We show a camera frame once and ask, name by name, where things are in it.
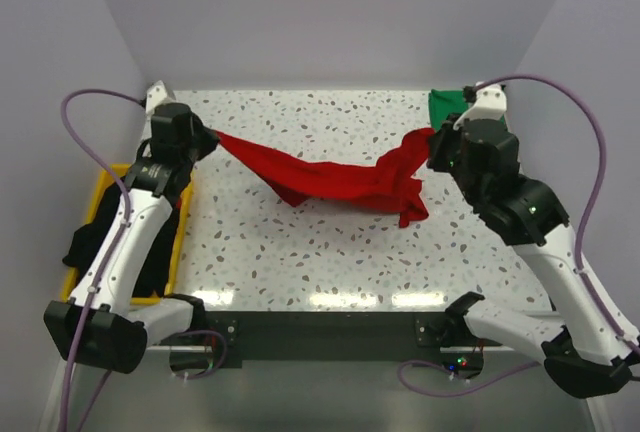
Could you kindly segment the red polo shirt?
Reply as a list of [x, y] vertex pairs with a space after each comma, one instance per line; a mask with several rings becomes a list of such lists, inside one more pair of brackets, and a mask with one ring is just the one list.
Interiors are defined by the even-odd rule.
[[404, 135], [401, 144], [371, 166], [307, 162], [282, 151], [220, 132], [219, 145], [260, 177], [292, 207], [308, 199], [340, 201], [399, 216], [398, 226], [425, 220], [422, 181], [414, 174], [430, 156], [427, 127]]

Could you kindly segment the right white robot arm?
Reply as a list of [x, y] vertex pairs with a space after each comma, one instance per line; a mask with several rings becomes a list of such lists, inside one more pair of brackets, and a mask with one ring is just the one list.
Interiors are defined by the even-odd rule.
[[442, 334], [510, 347], [541, 364], [569, 395], [614, 394], [639, 362], [639, 331], [613, 303], [587, 260], [553, 190], [520, 171], [519, 140], [498, 119], [449, 115], [429, 139], [427, 166], [448, 173], [472, 211], [527, 264], [562, 320], [535, 319], [468, 292], [445, 310]]

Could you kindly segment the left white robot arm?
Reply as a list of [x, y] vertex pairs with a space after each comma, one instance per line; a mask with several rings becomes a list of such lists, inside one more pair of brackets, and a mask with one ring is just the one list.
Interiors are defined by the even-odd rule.
[[191, 185], [192, 170], [213, 152], [217, 134], [183, 103], [155, 108], [150, 153], [117, 178], [120, 203], [84, 278], [65, 301], [52, 301], [44, 322], [61, 357], [123, 374], [146, 349], [173, 335], [185, 344], [207, 332], [202, 300], [170, 294], [156, 305], [130, 309], [135, 283], [153, 242]]

